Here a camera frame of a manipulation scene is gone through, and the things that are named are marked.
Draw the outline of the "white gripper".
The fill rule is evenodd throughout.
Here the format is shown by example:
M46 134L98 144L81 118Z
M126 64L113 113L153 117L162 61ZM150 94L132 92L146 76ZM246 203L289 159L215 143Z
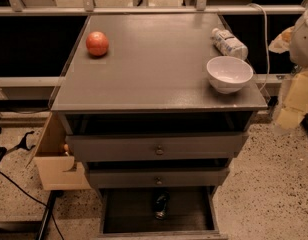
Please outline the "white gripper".
M308 68L291 79L282 107L275 116L275 124L284 130L296 128L308 114Z

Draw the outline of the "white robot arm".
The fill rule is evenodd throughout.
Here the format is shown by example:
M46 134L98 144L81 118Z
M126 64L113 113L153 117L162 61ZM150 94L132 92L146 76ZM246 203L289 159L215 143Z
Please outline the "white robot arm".
M308 7L293 27L284 30L270 43L269 50L274 53L288 51L290 60L302 68L291 80L275 119L282 129L294 129L308 114Z

